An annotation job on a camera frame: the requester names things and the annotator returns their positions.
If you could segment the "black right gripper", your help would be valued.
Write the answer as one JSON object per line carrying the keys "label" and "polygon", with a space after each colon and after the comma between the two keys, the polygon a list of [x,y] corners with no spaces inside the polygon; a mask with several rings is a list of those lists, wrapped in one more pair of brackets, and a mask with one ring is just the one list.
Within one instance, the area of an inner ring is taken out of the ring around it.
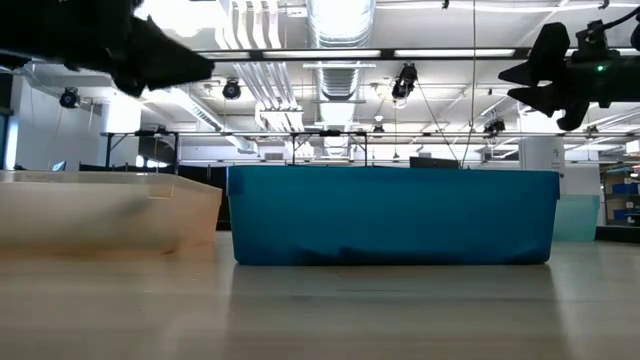
{"label": "black right gripper", "polygon": [[[565,69],[565,54],[570,46],[566,26],[561,22],[545,24],[535,40],[528,59],[499,73],[500,80],[536,86],[541,80],[553,81]],[[556,120],[560,130],[578,129],[590,102],[640,102],[640,52],[624,54],[618,49],[575,50],[566,62],[569,79],[559,87],[513,88],[509,97],[551,118],[556,111],[564,115]]]}

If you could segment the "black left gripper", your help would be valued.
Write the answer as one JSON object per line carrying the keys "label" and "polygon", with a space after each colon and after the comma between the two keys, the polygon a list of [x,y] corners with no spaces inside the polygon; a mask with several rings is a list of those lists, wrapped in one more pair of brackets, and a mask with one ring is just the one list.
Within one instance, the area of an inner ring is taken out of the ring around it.
{"label": "black left gripper", "polygon": [[29,0],[29,57],[115,74],[132,97],[211,77],[215,63],[133,15],[133,0]]}

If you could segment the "white pillar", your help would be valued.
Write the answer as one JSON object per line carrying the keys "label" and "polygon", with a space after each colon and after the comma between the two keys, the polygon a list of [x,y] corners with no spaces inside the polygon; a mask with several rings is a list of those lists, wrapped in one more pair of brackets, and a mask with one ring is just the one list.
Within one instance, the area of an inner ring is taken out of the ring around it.
{"label": "white pillar", "polygon": [[565,171],[565,149],[560,137],[528,137],[519,142],[523,170]]}

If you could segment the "white ceiling pipes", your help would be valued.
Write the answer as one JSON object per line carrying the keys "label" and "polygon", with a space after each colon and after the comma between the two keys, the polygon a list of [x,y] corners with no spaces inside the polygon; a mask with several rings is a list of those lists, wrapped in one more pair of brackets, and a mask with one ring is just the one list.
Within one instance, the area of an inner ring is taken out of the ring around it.
{"label": "white ceiling pipes", "polygon": [[[219,0],[222,25],[215,39],[222,50],[280,49],[278,0]],[[244,62],[234,69],[256,101],[263,129],[302,131],[302,107],[283,62]]]}

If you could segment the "shelf with blue bins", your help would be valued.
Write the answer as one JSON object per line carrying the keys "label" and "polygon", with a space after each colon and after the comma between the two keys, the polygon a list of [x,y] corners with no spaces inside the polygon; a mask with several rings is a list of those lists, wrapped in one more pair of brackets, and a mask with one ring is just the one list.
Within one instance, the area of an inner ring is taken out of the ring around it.
{"label": "shelf with blue bins", "polygon": [[640,227],[640,169],[624,167],[603,173],[605,223]]}

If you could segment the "dark background monitor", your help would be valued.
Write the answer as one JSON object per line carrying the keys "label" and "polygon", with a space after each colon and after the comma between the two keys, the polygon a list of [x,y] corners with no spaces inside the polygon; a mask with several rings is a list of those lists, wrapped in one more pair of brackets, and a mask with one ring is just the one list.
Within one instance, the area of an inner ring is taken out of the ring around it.
{"label": "dark background monitor", "polygon": [[411,168],[438,168],[438,169],[458,169],[459,162],[451,159],[440,159],[430,157],[410,157]]}

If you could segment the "translucent green plastic tray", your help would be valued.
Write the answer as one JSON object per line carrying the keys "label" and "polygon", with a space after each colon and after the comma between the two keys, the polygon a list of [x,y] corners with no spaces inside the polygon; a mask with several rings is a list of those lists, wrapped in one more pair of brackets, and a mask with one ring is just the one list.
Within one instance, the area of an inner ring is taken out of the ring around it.
{"label": "translucent green plastic tray", "polygon": [[565,195],[557,202],[553,242],[593,242],[598,226],[600,198]]}

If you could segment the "translucent orange plastic tray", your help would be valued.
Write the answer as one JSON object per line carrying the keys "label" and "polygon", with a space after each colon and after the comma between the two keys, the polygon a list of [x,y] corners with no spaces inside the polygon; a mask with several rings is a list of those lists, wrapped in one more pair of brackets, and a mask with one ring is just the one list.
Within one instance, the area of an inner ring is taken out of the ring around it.
{"label": "translucent orange plastic tray", "polygon": [[163,173],[0,171],[0,259],[205,249],[222,199],[219,188]]}

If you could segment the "dark low counter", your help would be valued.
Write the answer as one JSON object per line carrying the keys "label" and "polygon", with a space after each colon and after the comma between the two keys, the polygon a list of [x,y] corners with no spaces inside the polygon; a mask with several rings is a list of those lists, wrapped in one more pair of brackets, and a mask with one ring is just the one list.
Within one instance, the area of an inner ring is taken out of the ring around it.
{"label": "dark low counter", "polygon": [[596,241],[640,244],[640,227],[632,226],[598,226]]}

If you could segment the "dark blue plastic tray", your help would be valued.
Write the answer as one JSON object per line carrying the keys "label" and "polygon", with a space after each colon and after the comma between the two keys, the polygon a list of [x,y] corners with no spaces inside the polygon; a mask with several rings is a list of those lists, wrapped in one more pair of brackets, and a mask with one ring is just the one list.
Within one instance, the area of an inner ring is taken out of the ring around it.
{"label": "dark blue plastic tray", "polygon": [[514,265],[549,259],[553,171],[233,166],[242,265]]}

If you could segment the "round silver ventilation duct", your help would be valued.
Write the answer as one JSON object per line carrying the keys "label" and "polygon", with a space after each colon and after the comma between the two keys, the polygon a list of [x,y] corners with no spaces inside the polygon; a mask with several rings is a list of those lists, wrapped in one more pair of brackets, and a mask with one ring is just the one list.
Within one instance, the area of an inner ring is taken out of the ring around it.
{"label": "round silver ventilation duct", "polygon": [[[344,50],[371,43],[376,0],[306,0],[307,24],[313,48]],[[362,83],[362,70],[353,61],[328,63],[315,72],[319,116],[327,130],[348,131],[356,105],[352,102]]]}

